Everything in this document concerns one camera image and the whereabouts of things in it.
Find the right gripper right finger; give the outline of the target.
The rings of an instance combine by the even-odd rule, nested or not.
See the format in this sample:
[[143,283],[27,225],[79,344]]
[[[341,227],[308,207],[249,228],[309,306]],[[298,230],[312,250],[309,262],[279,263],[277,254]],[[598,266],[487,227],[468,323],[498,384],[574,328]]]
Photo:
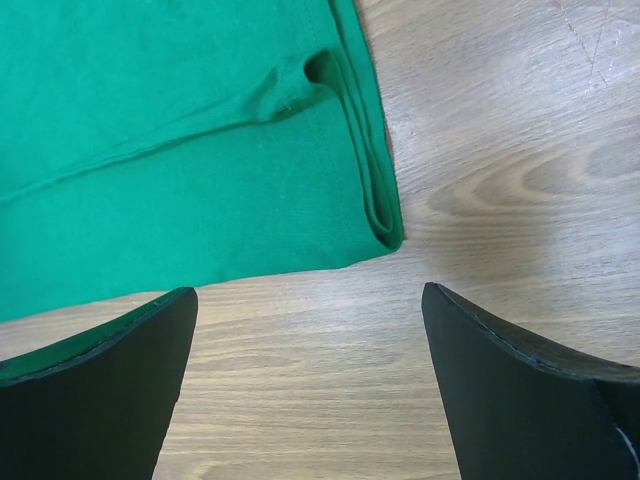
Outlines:
[[639,370],[425,285],[422,315],[464,479],[636,479]]

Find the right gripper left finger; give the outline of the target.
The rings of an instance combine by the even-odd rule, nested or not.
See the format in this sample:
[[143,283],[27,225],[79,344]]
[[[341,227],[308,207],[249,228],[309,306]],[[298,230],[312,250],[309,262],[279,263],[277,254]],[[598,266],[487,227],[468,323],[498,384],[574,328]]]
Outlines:
[[2,361],[2,478],[152,478],[197,312],[195,290],[179,288]]

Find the green t shirt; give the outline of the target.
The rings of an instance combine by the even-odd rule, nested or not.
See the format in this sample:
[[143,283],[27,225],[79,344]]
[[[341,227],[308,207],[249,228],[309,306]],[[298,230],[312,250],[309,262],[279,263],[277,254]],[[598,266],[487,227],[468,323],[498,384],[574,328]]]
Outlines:
[[1,318],[404,238],[352,1],[5,1]]

